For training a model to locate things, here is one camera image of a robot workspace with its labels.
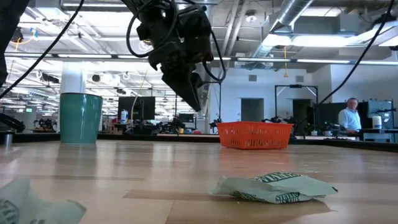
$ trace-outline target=teal cup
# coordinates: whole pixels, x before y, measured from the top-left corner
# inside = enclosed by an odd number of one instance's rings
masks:
[[[62,143],[95,144],[102,115],[102,97],[62,93],[60,134]]]

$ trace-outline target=orange basket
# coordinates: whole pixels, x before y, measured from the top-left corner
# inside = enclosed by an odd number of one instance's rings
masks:
[[[236,149],[283,149],[289,143],[293,124],[263,122],[218,123],[221,145]]]

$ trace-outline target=door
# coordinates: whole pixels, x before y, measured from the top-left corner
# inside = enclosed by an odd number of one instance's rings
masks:
[[[300,122],[307,117],[307,108],[309,106],[311,106],[311,100],[293,100],[293,117],[297,122]],[[296,132],[298,134],[304,134],[304,127],[307,123],[308,121],[305,120],[303,124],[297,128]]]
[[[264,119],[264,99],[242,99],[241,121],[256,121]]]

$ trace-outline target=white shirt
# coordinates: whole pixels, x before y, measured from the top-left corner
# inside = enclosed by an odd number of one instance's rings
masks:
[[[338,114],[338,123],[348,130],[358,131],[362,129],[361,118],[357,110],[345,108]]]

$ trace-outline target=white cup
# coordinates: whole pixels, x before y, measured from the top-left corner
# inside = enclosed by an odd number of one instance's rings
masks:
[[[324,131],[324,132],[323,132],[323,135],[324,135],[324,136],[331,136],[331,131]]]

